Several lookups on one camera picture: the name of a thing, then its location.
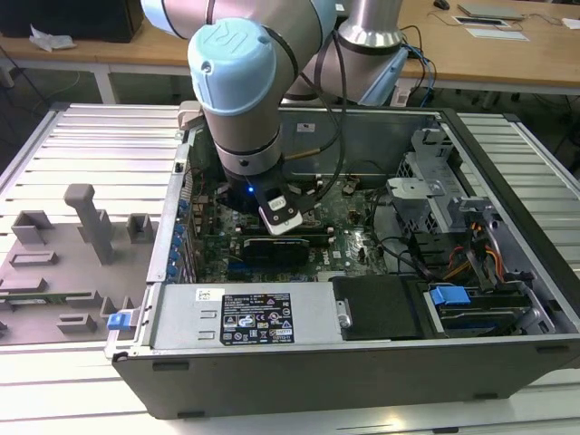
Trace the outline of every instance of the floor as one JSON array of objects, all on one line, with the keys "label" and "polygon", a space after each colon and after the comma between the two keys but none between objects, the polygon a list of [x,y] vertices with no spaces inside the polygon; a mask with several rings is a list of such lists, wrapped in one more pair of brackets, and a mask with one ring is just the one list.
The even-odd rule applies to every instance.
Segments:
[{"label": "floor", "polygon": [[[50,103],[101,102],[96,82],[87,72],[26,70],[25,76],[15,74],[13,89],[0,88],[0,170],[4,170],[47,110],[26,77]],[[181,95],[172,94],[169,77],[114,74],[112,80],[121,102],[126,104],[179,104],[193,98],[188,77],[178,78]],[[419,105],[423,95],[423,90],[417,92],[409,105]],[[481,108],[483,98],[473,104],[478,96],[483,95],[481,92],[437,90],[428,106],[467,112],[515,113],[550,150],[559,148],[557,157],[567,168],[580,159],[580,147],[570,140],[563,141],[573,121],[580,122],[580,99],[570,98],[572,103],[568,104],[563,96],[522,94],[519,101],[512,101],[511,95],[501,94],[497,104],[486,111]]]}]

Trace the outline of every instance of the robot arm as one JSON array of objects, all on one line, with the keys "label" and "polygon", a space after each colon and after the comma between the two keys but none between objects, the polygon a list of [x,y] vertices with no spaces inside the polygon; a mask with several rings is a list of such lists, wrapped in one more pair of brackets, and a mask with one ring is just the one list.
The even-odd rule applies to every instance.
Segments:
[{"label": "robot arm", "polygon": [[[194,91],[234,195],[253,203],[274,235],[301,225],[314,200],[292,193],[282,175],[278,105],[302,92],[303,70],[326,92],[342,94],[329,38],[335,1],[141,1],[155,26],[190,39]],[[349,100],[378,105],[391,92],[407,53],[396,28],[400,8],[401,0],[355,1],[340,30],[353,77]]]}]

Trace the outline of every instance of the green circuit board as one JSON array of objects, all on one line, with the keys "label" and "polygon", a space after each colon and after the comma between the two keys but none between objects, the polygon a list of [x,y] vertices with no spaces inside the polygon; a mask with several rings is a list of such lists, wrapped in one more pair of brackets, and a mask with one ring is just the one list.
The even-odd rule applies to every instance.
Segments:
[{"label": "green circuit board", "polygon": [[[303,266],[248,267],[244,264],[241,247],[253,238],[245,232],[263,227],[258,216],[243,215],[219,205],[208,193],[204,218],[199,225],[198,238],[203,243],[198,281],[201,283],[228,282],[313,282],[337,275],[380,275],[388,271],[376,244],[372,241],[365,210],[370,209],[369,191],[343,194],[345,180],[339,180],[321,201],[320,207],[304,215],[300,228],[328,234],[332,227],[329,246],[311,246],[308,262]],[[361,259],[360,251],[364,250]]]}]

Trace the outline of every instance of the ur logo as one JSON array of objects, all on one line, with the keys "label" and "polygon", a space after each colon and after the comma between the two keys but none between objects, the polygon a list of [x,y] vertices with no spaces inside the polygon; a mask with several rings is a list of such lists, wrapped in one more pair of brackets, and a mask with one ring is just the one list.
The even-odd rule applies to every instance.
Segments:
[{"label": "ur logo", "polygon": [[231,54],[244,43],[247,34],[230,30],[227,23],[216,24],[216,30],[206,40],[207,44],[228,49]]}]

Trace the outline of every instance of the blue cable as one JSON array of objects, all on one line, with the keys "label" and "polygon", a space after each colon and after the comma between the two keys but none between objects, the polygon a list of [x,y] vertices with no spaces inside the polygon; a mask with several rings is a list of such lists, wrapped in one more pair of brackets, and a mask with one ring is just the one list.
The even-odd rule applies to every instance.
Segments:
[{"label": "blue cable", "polygon": [[433,86],[435,85],[433,70],[430,67],[430,60],[427,59],[416,47],[413,47],[412,45],[408,45],[406,43],[403,46],[407,48],[409,51],[413,52],[419,58],[419,60],[425,65],[425,67],[427,67],[427,71],[429,72],[429,78],[427,81],[428,84],[427,93],[425,94],[423,101],[420,103],[421,107],[425,107],[425,104],[427,104],[427,100],[429,99],[429,96],[433,91]]}]

